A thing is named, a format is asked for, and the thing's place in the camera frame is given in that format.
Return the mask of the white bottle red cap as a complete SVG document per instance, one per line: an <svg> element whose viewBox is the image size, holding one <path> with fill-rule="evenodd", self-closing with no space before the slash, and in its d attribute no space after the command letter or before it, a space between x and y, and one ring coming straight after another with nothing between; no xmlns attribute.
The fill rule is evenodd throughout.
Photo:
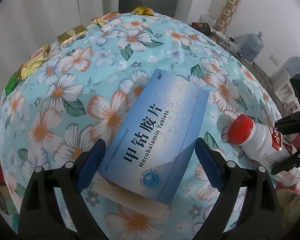
<svg viewBox="0 0 300 240"><path fill-rule="evenodd" d="M231 124L228 138L241 147L245 155L265 167L272 168L296 153L296 148L279 131L255 123L245 114L239 115Z"/></svg>

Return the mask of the blue medicine box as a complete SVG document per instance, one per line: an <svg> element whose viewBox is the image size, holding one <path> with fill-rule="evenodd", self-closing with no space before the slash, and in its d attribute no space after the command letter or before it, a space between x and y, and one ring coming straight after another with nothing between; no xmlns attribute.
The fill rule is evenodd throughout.
<svg viewBox="0 0 300 240"><path fill-rule="evenodd" d="M208 100L204 88L157 69L107 148L99 175L170 204L193 154Z"/></svg>

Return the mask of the blue water jug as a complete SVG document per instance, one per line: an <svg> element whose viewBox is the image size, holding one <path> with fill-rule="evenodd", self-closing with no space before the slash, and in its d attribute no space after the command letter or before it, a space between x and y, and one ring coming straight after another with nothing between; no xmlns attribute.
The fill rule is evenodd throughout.
<svg viewBox="0 0 300 240"><path fill-rule="evenodd" d="M262 32L259 31L258 34L249 33L247 34L245 40L240 46L243 57L249 63L253 63L256 57L259 55L261 50L264 48L264 42L262 41Z"/></svg>

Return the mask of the brown paper piece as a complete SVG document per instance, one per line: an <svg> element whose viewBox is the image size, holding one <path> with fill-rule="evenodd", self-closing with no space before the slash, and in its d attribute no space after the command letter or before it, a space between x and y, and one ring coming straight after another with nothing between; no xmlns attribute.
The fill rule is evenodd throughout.
<svg viewBox="0 0 300 240"><path fill-rule="evenodd" d="M109 180L104 179L98 173L93 178L93 183L93 190L96 193L116 202L117 204L121 204L130 210L141 213L142 215L162 220L165 220L171 215L171 205L155 202L131 192Z"/></svg>

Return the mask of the floral blue tablecloth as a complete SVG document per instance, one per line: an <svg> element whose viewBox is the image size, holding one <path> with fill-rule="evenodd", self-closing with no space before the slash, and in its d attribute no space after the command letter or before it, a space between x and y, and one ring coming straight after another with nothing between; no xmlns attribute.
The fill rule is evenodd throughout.
<svg viewBox="0 0 300 240"><path fill-rule="evenodd" d="M107 239L300 239L300 167L276 175L249 159L228 132L241 114L276 130L281 114L251 71L189 25L156 14L91 23L0 100L0 161L18 212L32 173L107 148L157 70L209 93L202 127L165 220L93 190L81 193Z"/></svg>

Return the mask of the patterned cardboard roll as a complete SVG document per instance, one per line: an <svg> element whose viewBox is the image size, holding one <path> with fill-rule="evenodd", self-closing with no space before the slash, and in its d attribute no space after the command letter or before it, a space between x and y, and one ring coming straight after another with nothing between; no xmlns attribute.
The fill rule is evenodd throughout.
<svg viewBox="0 0 300 240"><path fill-rule="evenodd" d="M218 20L215 23L216 31L225 32L238 8L241 0L226 0Z"/></svg>

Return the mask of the green snack bag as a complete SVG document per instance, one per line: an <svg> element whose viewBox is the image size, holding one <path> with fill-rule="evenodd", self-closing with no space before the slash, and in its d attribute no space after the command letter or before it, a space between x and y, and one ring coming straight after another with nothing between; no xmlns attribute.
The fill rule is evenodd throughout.
<svg viewBox="0 0 300 240"><path fill-rule="evenodd" d="M20 83L20 70L17 70L9 79L5 87L5 95L8 96L11 92L14 91L15 87Z"/></svg>

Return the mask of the yellow foil wrapper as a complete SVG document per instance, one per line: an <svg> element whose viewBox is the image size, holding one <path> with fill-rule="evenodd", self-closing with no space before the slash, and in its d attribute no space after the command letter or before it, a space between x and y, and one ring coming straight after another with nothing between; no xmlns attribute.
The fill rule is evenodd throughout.
<svg viewBox="0 0 300 240"><path fill-rule="evenodd" d="M44 62L46 62L49 59L50 49L51 46L49 44L43 45L31 56L29 61L21 65L18 75L19 79L25 80L32 75L33 72L37 70Z"/></svg>

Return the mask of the grey cabinet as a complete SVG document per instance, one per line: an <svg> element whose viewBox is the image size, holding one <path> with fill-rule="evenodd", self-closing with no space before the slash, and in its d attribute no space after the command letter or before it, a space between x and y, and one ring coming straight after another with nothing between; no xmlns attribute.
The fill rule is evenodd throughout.
<svg viewBox="0 0 300 240"><path fill-rule="evenodd" d="M119 0L119 12L132 12L142 6L151 8L154 12L174 17L179 0Z"/></svg>

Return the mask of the gold crumpled wrapper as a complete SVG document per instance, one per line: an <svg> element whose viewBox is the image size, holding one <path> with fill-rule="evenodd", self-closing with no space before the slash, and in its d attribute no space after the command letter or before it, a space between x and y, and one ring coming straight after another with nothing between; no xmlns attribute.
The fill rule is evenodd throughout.
<svg viewBox="0 0 300 240"><path fill-rule="evenodd" d="M133 15L154 16L154 11L149 7L139 6L132 11Z"/></svg>

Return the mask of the gold foil box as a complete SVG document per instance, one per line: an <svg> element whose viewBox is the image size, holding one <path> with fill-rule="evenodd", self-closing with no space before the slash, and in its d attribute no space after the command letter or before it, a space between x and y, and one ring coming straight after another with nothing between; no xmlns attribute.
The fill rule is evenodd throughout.
<svg viewBox="0 0 300 240"><path fill-rule="evenodd" d="M82 25L76 26L57 36L58 45L61 49L68 48L77 40L85 38L87 33L88 30L86 27Z"/></svg>

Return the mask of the white curtain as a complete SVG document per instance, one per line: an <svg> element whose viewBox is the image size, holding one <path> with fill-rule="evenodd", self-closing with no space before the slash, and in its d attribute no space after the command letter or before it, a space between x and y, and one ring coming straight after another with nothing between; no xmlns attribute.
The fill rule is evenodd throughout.
<svg viewBox="0 0 300 240"><path fill-rule="evenodd" d="M3 0L0 3L0 94L11 75L42 45L92 18L116 11L119 0Z"/></svg>

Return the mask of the orange snack bag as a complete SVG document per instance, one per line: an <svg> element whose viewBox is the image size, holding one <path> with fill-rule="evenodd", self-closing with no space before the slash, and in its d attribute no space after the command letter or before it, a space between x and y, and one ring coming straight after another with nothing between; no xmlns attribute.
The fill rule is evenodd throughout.
<svg viewBox="0 0 300 240"><path fill-rule="evenodd" d="M121 14L118 11L107 13L103 16L98 16L91 20L93 24L99 25L100 27L106 25L110 21L120 17Z"/></svg>

